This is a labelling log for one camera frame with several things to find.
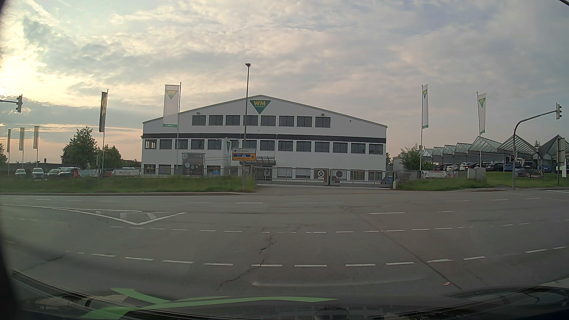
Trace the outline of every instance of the road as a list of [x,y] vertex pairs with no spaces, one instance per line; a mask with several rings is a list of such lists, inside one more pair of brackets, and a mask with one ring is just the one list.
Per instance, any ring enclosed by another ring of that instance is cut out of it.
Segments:
[[81,292],[451,294],[569,273],[569,190],[0,196],[9,267]]

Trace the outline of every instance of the lamp post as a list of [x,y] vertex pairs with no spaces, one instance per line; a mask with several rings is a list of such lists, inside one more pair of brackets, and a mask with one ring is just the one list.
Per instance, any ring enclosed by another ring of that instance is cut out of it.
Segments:
[[[247,87],[245,89],[245,116],[243,117],[243,126],[245,127],[244,132],[243,132],[243,148],[245,148],[245,141],[247,139],[247,100],[249,99],[249,69],[251,68],[251,64],[250,63],[246,63],[245,64],[247,66]],[[245,161],[242,162],[243,163],[243,168],[242,168],[242,173],[241,175],[243,175],[243,186],[242,186],[242,190],[245,191]]]

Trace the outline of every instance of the white lane line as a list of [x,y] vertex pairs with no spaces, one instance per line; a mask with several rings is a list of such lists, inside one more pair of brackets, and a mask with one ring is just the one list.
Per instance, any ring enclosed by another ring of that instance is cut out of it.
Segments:
[[463,260],[474,260],[474,259],[484,259],[486,258],[485,256],[480,256],[480,257],[470,257],[470,258],[463,258]]
[[180,261],[180,260],[162,260],[162,262],[174,262],[174,263],[186,263],[186,264],[193,263],[193,261]]
[[149,259],[149,258],[136,258],[136,257],[125,257],[125,259],[144,260],[144,261],[152,261],[152,260],[154,260],[154,259]]
[[346,266],[375,266],[375,263],[346,264]]
[[526,253],[534,253],[534,252],[541,252],[541,251],[547,251],[547,249],[530,250],[530,251],[526,251]]
[[413,261],[409,262],[388,262],[386,265],[398,265],[398,264],[415,264]]
[[432,263],[432,262],[450,262],[452,261],[452,259],[435,259],[435,260],[429,260],[427,261],[427,263]]
[[208,263],[204,263],[204,265],[229,265],[229,266],[232,266],[233,264],[232,263],[211,263],[211,262],[208,262]]
[[305,266],[328,266],[327,264],[295,264],[294,266],[305,267]]

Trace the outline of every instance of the flag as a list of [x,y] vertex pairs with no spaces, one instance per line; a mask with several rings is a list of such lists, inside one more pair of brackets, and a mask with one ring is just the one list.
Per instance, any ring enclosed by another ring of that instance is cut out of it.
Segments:
[[24,139],[26,135],[26,128],[20,128],[20,145],[18,146],[18,150],[24,151]]
[[6,152],[10,153],[10,135],[12,134],[12,129],[8,129],[8,143],[6,144]]
[[38,148],[39,126],[34,126],[34,149]]
[[99,114],[99,132],[105,132],[107,92],[101,92],[101,112]]
[[486,93],[478,95],[478,128],[480,134],[486,132]]
[[421,125],[422,125],[421,128],[422,129],[428,128],[428,92],[427,92],[427,86],[428,86],[427,84],[422,86],[423,87],[423,103],[422,103],[423,119],[421,122]]
[[178,127],[178,105],[180,102],[180,86],[166,85],[164,90],[164,116],[162,126]]

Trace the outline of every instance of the sign board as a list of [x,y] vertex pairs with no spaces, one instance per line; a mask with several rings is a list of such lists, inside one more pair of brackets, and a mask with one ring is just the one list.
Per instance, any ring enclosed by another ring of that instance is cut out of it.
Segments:
[[232,159],[238,161],[255,161],[257,149],[233,149]]

